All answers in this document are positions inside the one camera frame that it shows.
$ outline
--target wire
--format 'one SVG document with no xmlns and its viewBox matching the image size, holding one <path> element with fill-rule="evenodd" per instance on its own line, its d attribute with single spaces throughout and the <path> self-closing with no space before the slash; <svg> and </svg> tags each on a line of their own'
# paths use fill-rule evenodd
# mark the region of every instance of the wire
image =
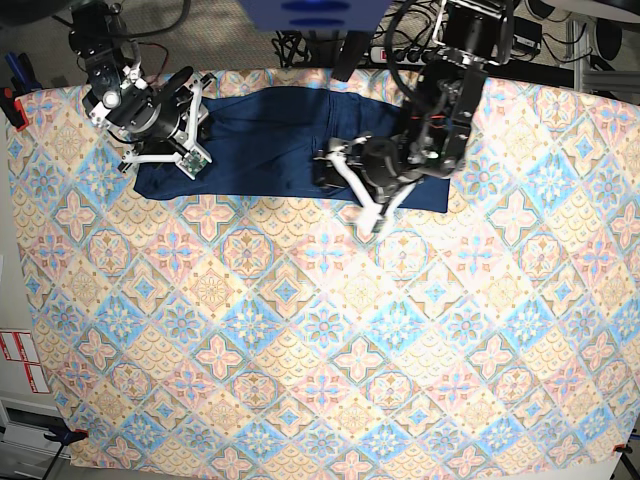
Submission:
<svg viewBox="0 0 640 480">
<path fill-rule="evenodd" d="M 527 11 L 529 12 L 529 15 L 531 15 L 531 16 L 532 16 L 533 18 L 535 18 L 536 20 L 548 21 L 548 22 L 551 22 L 551 23 L 564 23 L 564 22 L 566 22 L 567 20 L 569 20 L 569 17 L 572 15 L 572 12 L 568 12 L 568 13 L 567 13 L 567 16 L 566 16 L 566 17 L 564 17 L 562 20 L 553 20 L 553 19 L 551 19 L 551 18 L 549 18 L 549 17 L 547 17 L 547 18 L 541 18 L 541 17 L 539 17 L 538 15 L 536 15 L 535 13 L 533 13 L 533 11 L 531 10 L 531 7 L 529 7 L 529 2 L 528 2 L 528 0 L 525 0 L 525 1 L 524 1 L 524 2 L 522 2 L 522 3 L 524 3 L 524 6 L 527 8 Z"/>
<path fill-rule="evenodd" d="M 554 37 L 553 35 L 551 35 L 550 33 L 545 33 L 542 36 L 543 37 L 548 37 L 551 40 L 553 40 L 554 42 L 558 42 L 562 45 L 575 45 L 576 43 L 578 43 L 580 40 L 582 40 L 582 37 L 584 37 L 584 33 L 587 31 L 587 24 L 585 23 L 584 25 L 582 25 L 582 30 L 580 30 L 580 35 L 578 35 L 578 38 L 576 38 L 573 42 L 564 42 L 556 37 Z"/>
<path fill-rule="evenodd" d="M 398 46 L 398 47 L 399 46 L 404 46 L 405 44 L 409 43 L 411 46 L 407 47 L 407 48 L 409 48 L 409 49 L 414 48 L 419 43 L 420 36 L 422 36 L 425 33 L 425 31 L 427 31 L 428 28 L 435 22 L 435 19 L 438 16 L 438 12 L 433 8 L 433 6 L 432 6 L 433 2 L 432 1 L 429 1 L 427 3 L 423 3 L 423 2 L 424 2 L 424 0 L 416 2 L 416 4 L 414 4 L 407 11 L 406 15 L 408 17 L 411 14 L 417 14 L 417 15 L 425 17 L 424 20 L 426 20 L 426 25 L 427 25 L 426 29 L 423 29 L 418 34 L 418 36 L 412 37 L 412 36 L 408 35 L 406 32 L 404 32 L 403 30 L 401 30 L 400 28 L 398 28 L 396 30 L 396 32 L 395 32 L 395 35 L 400 35 L 400 36 L 404 37 L 404 39 L 401 40 L 401 41 L 395 41 L 394 42 L 395 46 Z M 386 13 L 382 18 L 386 19 L 386 18 L 393 17 L 398 11 L 397 8 L 395 10 L 394 10 L 394 8 L 399 6 L 399 5 L 401 5 L 402 3 L 403 3 L 402 0 L 394 0 L 394 2 L 392 3 L 392 8 L 391 8 L 392 11 L 390 13 Z M 372 40 L 377 40 L 378 38 L 380 38 L 383 35 L 385 35 L 386 32 L 387 32 L 386 28 L 384 28 L 382 25 L 378 25 L 378 29 L 376 30 L 376 33 L 373 36 Z M 426 49 L 427 46 L 428 46 L 428 42 L 423 47 L 421 47 L 421 49 L 420 49 L 421 53 Z"/>
<path fill-rule="evenodd" d="M 393 54 L 393 34 L 398 28 L 398 24 L 402 20 L 402 17 L 409 11 L 409 9 L 417 2 L 418 0 L 406 0 L 402 6 L 398 9 L 398 11 L 394 14 L 391 22 L 389 23 L 389 28 L 384 37 L 384 52 L 387 55 L 387 65 L 389 67 L 389 72 L 391 73 L 391 77 L 393 81 L 396 83 L 398 90 L 400 90 L 404 95 L 415 103 L 418 107 L 420 107 L 425 112 L 437 113 L 432 110 L 432 107 L 429 107 L 424 99 L 416 94 L 413 90 L 411 90 L 406 83 L 402 80 L 400 76 L 400 72 L 398 71 L 398 63 L 396 62 L 395 55 Z"/>
<path fill-rule="evenodd" d="M 525 53 L 523 55 L 516 55 L 514 53 L 511 54 L 511 57 L 517 59 L 517 60 L 522 60 L 523 58 L 529 57 L 526 60 L 522 60 L 523 62 L 533 62 L 536 58 L 538 58 L 538 55 L 540 55 L 540 52 L 538 53 Z"/>
<path fill-rule="evenodd" d="M 567 16 L 564 17 L 562 20 L 553 20 L 549 17 L 545 18 L 545 20 L 548 20 L 549 22 L 553 22 L 553 23 L 564 23 L 567 20 L 569 20 L 569 17 L 571 16 L 571 12 L 567 13 Z"/>
<path fill-rule="evenodd" d="M 280 61 L 280 68 L 291 68 L 298 66 L 301 62 L 294 63 L 293 59 L 295 55 L 302 58 L 302 63 L 309 62 L 311 58 L 311 52 L 309 51 L 307 41 L 305 40 L 305 46 L 300 47 L 301 40 L 303 39 L 302 33 L 298 31 L 276 31 L 278 38 L 271 39 L 271 45 L 275 48 L 275 54 Z M 331 39 L 331 40 L 308 40 L 310 45 L 322 44 L 322 43 L 335 43 L 343 41 L 344 39 Z"/>
<path fill-rule="evenodd" d="M 109 135 L 111 135 L 111 137 L 116 141 L 116 142 L 120 142 L 120 143 L 124 143 L 125 145 L 135 145 L 136 143 L 140 142 L 140 140 L 124 140 L 123 138 L 118 137 L 115 133 L 113 133 L 111 130 L 107 130 L 107 133 Z"/>
<path fill-rule="evenodd" d="M 415 36 L 415 38 L 412 40 L 411 44 L 408 47 L 405 47 L 405 50 L 411 50 L 412 48 L 417 47 L 418 43 L 420 43 L 420 37 L 424 35 L 426 32 L 428 32 L 430 28 L 431 28 L 431 24 L 427 25 L 422 30 L 420 30 L 420 33 L 418 33 L 418 35 Z"/>
<path fill-rule="evenodd" d="M 82 72 L 87 73 L 87 71 L 86 71 L 84 68 L 82 68 L 82 67 L 80 66 L 80 57 L 76 57 L 76 66 L 77 66 L 77 67 L 78 67 Z"/>
<path fill-rule="evenodd" d="M 153 77 L 153 80 L 149 82 L 149 85 L 154 85 L 160 78 L 160 75 L 164 73 L 165 68 L 167 68 L 167 63 L 169 63 L 169 49 L 164 45 L 156 42 L 138 42 L 138 45 L 147 45 L 149 47 L 157 47 L 162 51 L 164 51 L 164 60 L 162 60 L 162 65 L 160 66 L 160 70 L 158 70 L 158 73 L 156 74 L 156 76 Z"/>
<path fill-rule="evenodd" d="M 53 15 L 53 18 L 56 22 L 59 22 L 66 27 L 71 28 L 77 32 L 80 32 L 82 35 L 92 38 L 111 38 L 111 39 L 124 39 L 131 40 L 134 38 L 143 38 L 143 37 L 153 37 L 155 35 L 161 35 L 163 33 L 169 33 L 178 28 L 180 25 L 184 23 L 184 21 L 189 16 L 189 10 L 191 9 L 191 0 L 182 0 L 182 10 L 180 11 L 180 16 L 178 19 L 173 22 L 168 27 L 159 28 L 158 30 L 151 30 L 148 32 L 139 32 L 139 33 L 106 33 L 106 34 L 96 34 L 94 32 L 89 32 L 87 30 L 82 30 L 76 28 L 75 25 L 71 22 L 67 22 L 65 19 L 59 17 L 58 15 Z"/>
<path fill-rule="evenodd" d="M 553 53 L 553 50 L 551 50 L 551 47 L 549 46 L 549 44 L 547 43 L 547 40 L 542 37 L 542 43 L 544 43 L 544 45 L 547 47 L 547 50 L 549 50 L 549 53 L 551 54 L 551 56 L 553 57 L 553 59 L 560 63 L 560 64 L 565 64 L 565 63 L 573 63 L 573 62 L 577 62 L 578 60 L 582 60 L 583 58 L 587 58 L 589 56 L 591 56 L 593 54 L 593 48 L 589 48 L 589 51 L 587 53 L 585 53 L 584 55 L 581 55 L 577 58 L 571 58 L 569 60 L 562 60 L 558 57 L 556 57 L 556 54 Z"/>
</svg>

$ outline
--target patterned tablecloth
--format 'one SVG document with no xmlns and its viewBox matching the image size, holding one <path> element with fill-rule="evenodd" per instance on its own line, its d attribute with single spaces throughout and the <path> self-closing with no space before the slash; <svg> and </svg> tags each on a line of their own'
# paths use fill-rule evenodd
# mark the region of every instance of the patterned tablecloth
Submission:
<svg viewBox="0 0 640 480">
<path fill-rule="evenodd" d="M 211 96 L 329 86 L 219 72 Z M 390 103 L 386 73 L 331 88 Z M 640 110 L 487 83 L 447 215 L 152 202 L 80 88 L 8 128 L 18 244 L 73 464 L 204 478 L 470 479 L 598 462 L 640 413 Z"/>
</svg>

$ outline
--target dark blue cloth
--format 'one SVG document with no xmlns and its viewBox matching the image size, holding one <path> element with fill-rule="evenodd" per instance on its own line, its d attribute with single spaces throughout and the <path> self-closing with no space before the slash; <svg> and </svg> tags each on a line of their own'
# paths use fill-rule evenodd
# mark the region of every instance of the dark blue cloth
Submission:
<svg viewBox="0 0 640 480">
<path fill-rule="evenodd" d="M 174 164 L 143 164 L 135 190 L 154 200 L 183 195 L 259 195 L 356 201 L 348 188 L 312 183 L 312 159 L 331 137 L 362 132 L 390 136 L 400 109 L 353 93 L 300 87 L 267 88 L 245 97 L 204 99 L 213 117 L 203 144 L 213 164 L 191 180 Z M 428 177 L 404 208 L 447 211 L 449 181 Z"/>
</svg>

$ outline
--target metal frame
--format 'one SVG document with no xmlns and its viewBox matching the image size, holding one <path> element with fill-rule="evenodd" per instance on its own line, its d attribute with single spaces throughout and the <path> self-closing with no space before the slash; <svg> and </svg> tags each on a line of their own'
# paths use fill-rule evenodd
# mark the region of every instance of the metal frame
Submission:
<svg viewBox="0 0 640 480">
<path fill-rule="evenodd" d="M 573 20 L 567 27 L 567 43 L 573 42 L 584 22 Z M 589 52 L 589 35 L 583 35 L 575 45 L 567 46 L 567 58 L 581 57 Z M 574 62 L 573 84 L 576 92 L 610 91 L 640 93 L 640 72 L 598 71 L 591 68 L 589 56 Z"/>
</svg>

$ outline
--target black pole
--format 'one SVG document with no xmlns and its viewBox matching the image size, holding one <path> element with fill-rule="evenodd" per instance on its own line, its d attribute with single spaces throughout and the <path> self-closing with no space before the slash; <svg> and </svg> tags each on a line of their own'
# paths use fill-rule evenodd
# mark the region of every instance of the black pole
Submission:
<svg viewBox="0 0 640 480">
<path fill-rule="evenodd" d="M 62 453 L 62 449 L 65 447 L 65 445 L 60 445 L 60 448 L 58 449 L 58 452 L 56 453 L 56 456 L 53 457 L 53 460 L 51 460 L 51 463 L 49 464 L 49 468 L 47 468 L 47 471 L 44 472 L 44 477 L 42 477 L 42 480 L 47 480 L 47 477 L 49 476 L 49 473 L 51 473 L 51 469 L 53 468 L 53 466 L 56 464 L 56 462 L 58 461 L 58 457 L 60 456 L 60 454 Z"/>
<path fill-rule="evenodd" d="M 349 31 L 347 33 L 340 56 L 333 67 L 331 78 L 339 82 L 349 81 L 351 74 L 358 67 L 360 60 L 362 60 L 364 54 L 369 50 L 369 45 L 371 44 L 371 39 L 374 34 L 375 31 Z"/>
<path fill-rule="evenodd" d="M 620 460 L 622 461 L 622 464 L 625 466 L 625 468 L 629 472 L 629 475 L 631 475 L 632 480 L 640 480 L 640 473 L 638 473 L 638 470 L 636 470 L 636 467 L 633 466 L 633 463 L 631 463 L 631 460 L 629 460 L 629 457 L 627 457 L 626 453 L 622 454 L 622 456 L 620 457 Z"/>
</svg>

